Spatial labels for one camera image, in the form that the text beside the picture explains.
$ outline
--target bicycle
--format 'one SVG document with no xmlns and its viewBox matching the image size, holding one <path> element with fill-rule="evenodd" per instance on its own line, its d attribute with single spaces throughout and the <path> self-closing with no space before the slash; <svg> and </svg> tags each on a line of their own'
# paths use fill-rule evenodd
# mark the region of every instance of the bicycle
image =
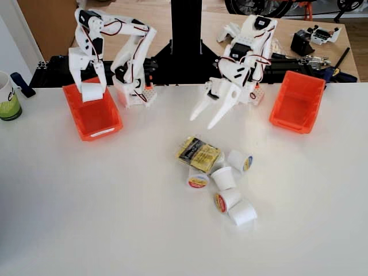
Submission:
<svg viewBox="0 0 368 276">
<path fill-rule="evenodd" d="M 290 8 L 294 6 L 304 7 L 304 19 L 312 20 L 312 2 L 316 0 L 225 0 L 225 5 L 229 13 L 232 14 L 256 14 L 265 17 L 281 18 Z M 364 2 L 364 0 L 337 0 L 339 14 L 335 17 L 338 23 L 340 17 L 345 12 L 351 12 Z"/>
</svg>

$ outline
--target yellow coffee pod packet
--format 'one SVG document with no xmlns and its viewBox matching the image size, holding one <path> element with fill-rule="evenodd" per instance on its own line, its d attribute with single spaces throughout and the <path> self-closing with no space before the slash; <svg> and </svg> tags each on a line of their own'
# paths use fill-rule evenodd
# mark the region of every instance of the yellow coffee pod packet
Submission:
<svg viewBox="0 0 368 276">
<path fill-rule="evenodd" d="M 189 137 L 177 153 L 177 158 L 192 167 L 209 173 L 221 151 L 193 136 Z"/>
</svg>

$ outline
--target robotic arm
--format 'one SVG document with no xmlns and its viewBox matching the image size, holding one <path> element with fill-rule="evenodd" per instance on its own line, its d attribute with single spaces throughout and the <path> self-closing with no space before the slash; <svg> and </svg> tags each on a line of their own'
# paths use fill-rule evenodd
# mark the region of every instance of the robotic arm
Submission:
<svg viewBox="0 0 368 276">
<path fill-rule="evenodd" d="M 104 64 L 103 35 L 131 35 L 128 42 L 117 54 L 111 70 L 116 73 L 113 77 L 114 85 L 122 93 L 120 100 L 126 104 L 129 98 L 140 98 L 135 104 L 146 102 L 143 96 L 145 87 L 143 63 L 148 48 L 156 35 L 156 30 L 144 25 L 140 21 L 123 16 L 112 16 L 100 10 L 75 11 L 78 23 L 75 38 L 77 48 L 69 49 L 69 70 L 76 86 L 82 93 L 83 102 L 102 99 L 106 89 Z M 85 70 L 92 63 L 100 83 L 82 83 L 81 70 Z"/>
<path fill-rule="evenodd" d="M 265 66 L 271 64 L 271 41 L 276 26 L 277 20 L 251 15 L 241 30 L 235 24 L 224 27 L 217 41 L 225 40 L 227 35 L 234 39 L 217 63 L 222 78 L 210 78 L 205 84 L 204 94 L 191 114 L 191 121 L 214 104 L 217 111 L 208 125 L 210 129 L 239 102 L 257 105 L 261 101 L 263 92 L 258 83 L 263 78 Z"/>
</svg>

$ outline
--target bicycle wheel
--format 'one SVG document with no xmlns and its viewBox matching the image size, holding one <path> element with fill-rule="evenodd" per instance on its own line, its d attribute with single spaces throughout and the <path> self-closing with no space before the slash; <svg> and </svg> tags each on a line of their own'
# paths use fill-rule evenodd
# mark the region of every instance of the bicycle wheel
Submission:
<svg viewBox="0 0 368 276">
<path fill-rule="evenodd" d="M 338 7 L 340 10 L 343 10 L 345 6 L 349 3 L 347 0 L 338 0 Z M 345 12 L 351 12 L 355 9 L 357 9 L 361 4 L 363 3 L 363 0 L 356 0 L 351 2 L 351 6 L 345 10 Z"/>
<path fill-rule="evenodd" d="M 293 1 L 264 0 L 225 0 L 229 13 L 250 15 L 256 14 L 265 17 L 281 18 L 293 5 Z"/>
</svg>

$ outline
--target floor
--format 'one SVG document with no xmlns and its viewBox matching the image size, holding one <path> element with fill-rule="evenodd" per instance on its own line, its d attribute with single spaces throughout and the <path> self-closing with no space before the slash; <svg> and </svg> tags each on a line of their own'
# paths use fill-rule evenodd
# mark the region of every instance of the floor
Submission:
<svg viewBox="0 0 368 276">
<path fill-rule="evenodd" d="M 139 3 L 154 5 L 158 2 L 169 3 L 169 0 L 113 0 L 114 2 L 131 3 L 132 5 Z M 224 0 L 202 0 L 203 10 L 207 12 L 227 13 Z M 107 6 L 109 2 L 100 2 L 98 0 L 89 0 L 87 8 L 99 8 Z M 333 22 L 333 19 L 318 19 L 323 22 Z M 340 20 L 345 24 L 350 39 L 351 49 L 354 54 L 356 67 L 359 72 L 361 82 L 368 82 L 368 18 L 342 18 Z"/>
</svg>

